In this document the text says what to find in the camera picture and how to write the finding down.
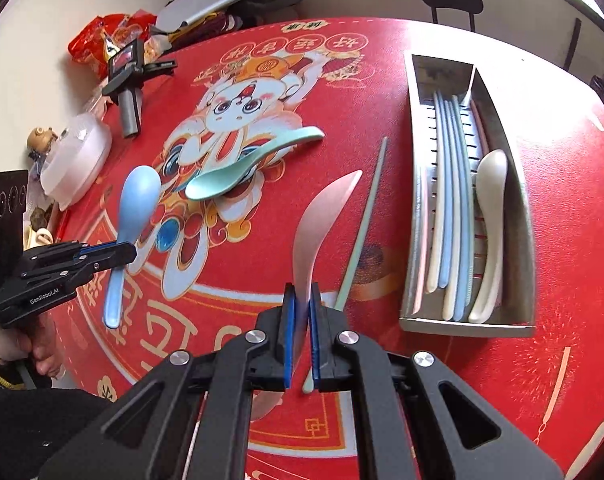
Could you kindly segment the person's left hand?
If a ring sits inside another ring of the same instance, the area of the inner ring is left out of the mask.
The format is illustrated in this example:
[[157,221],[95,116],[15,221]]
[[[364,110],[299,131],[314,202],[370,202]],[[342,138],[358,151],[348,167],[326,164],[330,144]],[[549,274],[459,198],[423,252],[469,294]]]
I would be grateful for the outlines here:
[[22,327],[0,326],[0,366],[27,358],[38,374],[56,379],[62,376],[63,354],[55,322],[48,313],[30,318]]

